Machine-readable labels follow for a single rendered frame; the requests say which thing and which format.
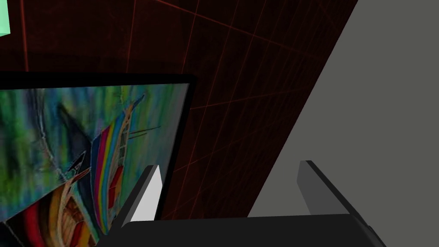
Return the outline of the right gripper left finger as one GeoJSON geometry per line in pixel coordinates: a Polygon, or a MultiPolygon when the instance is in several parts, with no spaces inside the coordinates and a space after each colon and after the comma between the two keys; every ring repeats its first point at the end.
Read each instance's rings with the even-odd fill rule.
{"type": "Polygon", "coordinates": [[[121,226],[133,221],[153,221],[161,191],[158,165],[147,166],[123,206],[121,226]]]}

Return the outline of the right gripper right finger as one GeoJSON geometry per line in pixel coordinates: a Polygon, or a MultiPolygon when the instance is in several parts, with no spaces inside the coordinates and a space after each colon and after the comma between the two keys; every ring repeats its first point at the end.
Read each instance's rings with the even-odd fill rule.
{"type": "Polygon", "coordinates": [[[300,161],[296,181],[312,215],[357,213],[313,161],[300,161]]]}

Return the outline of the pale green panel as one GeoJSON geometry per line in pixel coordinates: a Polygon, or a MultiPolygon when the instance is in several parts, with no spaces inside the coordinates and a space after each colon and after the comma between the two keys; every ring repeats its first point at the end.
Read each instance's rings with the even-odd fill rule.
{"type": "Polygon", "coordinates": [[[10,34],[7,0],[0,0],[0,37],[10,34]]]}

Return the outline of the colourful boat painting, black frame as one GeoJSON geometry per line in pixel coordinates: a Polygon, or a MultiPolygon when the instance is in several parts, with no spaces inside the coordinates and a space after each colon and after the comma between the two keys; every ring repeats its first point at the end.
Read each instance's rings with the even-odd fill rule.
{"type": "Polygon", "coordinates": [[[160,219],[191,74],[0,72],[0,247],[95,247],[147,166],[160,219]]]}

